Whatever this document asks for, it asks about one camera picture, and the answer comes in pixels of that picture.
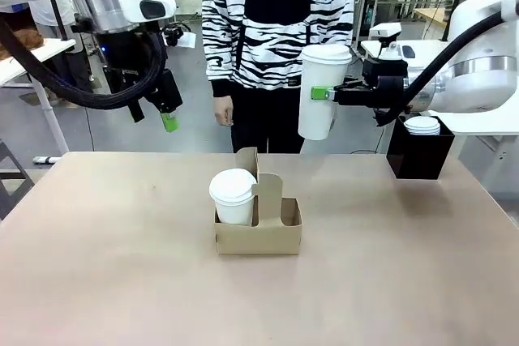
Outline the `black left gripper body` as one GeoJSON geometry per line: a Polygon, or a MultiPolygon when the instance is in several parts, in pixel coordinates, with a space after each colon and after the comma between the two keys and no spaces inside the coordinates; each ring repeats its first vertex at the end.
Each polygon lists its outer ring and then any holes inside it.
{"type": "Polygon", "coordinates": [[[103,72],[111,95],[146,79],[156,62],[157,76],[138,97],[162,97],[163,37],[159,32],[125,31],[95,38],[105,59],[103,72]]]}

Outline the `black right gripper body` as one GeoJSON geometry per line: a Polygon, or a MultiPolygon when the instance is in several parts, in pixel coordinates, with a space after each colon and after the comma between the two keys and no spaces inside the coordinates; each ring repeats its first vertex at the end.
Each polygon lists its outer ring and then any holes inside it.
{"type": "Polygon", "coordinates": [[[404,60],[380,60],[368,58],[362,67],[362,77],[369,89],[366,107],[390,109],[402,97],[408,63],[404,60]]]}

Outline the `person's right hand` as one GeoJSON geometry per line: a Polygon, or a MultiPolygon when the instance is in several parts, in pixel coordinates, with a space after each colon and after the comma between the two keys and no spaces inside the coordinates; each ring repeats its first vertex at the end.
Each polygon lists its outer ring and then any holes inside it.
{"type": "Polygon", "coordinates": [[[213,98],[214,115],[220,126],[233,125],[234,105],[231,96],[213,98]]]}

